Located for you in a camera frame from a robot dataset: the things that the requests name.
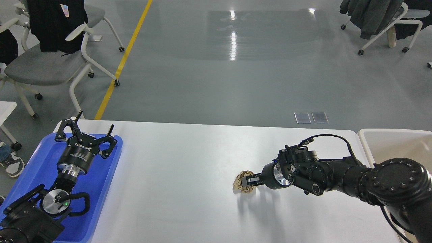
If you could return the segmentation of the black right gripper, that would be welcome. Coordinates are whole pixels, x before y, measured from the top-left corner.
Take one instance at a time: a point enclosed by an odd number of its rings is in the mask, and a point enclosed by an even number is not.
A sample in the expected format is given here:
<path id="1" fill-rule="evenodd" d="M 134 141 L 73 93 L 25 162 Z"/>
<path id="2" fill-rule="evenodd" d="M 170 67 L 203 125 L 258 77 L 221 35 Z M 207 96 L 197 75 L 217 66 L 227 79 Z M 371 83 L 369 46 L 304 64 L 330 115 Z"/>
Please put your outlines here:
<path id="1" fill-rule="evenodd" d="M 270 189 L 284 189 L 291 185 L 283 176 L 279 162 L 265 165 L 261 173 L 246 175 L 246 187 L 261 186 L 263 184 Z"/>

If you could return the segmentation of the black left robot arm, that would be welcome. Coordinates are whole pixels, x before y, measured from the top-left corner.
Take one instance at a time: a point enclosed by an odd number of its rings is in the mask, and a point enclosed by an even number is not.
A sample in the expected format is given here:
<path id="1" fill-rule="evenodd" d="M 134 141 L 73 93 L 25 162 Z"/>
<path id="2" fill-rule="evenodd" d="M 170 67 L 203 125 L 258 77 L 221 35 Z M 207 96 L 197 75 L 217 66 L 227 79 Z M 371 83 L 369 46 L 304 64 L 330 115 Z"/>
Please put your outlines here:
<path id="1" fill-rule="evenodd" d="M 75 119 L 46 136 L 1 206 L 2 243 L 84 243 L 94 232 L 123 141 Z"/>

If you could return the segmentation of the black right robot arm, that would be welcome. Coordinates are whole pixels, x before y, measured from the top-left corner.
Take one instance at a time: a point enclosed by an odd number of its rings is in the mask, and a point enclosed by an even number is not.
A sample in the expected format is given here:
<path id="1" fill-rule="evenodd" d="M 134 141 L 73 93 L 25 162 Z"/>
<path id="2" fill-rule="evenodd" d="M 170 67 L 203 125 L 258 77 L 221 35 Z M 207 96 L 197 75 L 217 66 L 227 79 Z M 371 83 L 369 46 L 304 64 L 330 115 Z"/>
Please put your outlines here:
<path id="1" fill-rule="evenodd" d="M 419 243 L 431 242 L 431 175 L 409 158 L 393 158 L 369 168 L 354 156 L 321 160 L 304 145 L 286 146 L 261 173 L 242 178 L 241 185 L 296 186 L 316 196 L 337 190 L 386 207 L 393 222 Z"/>

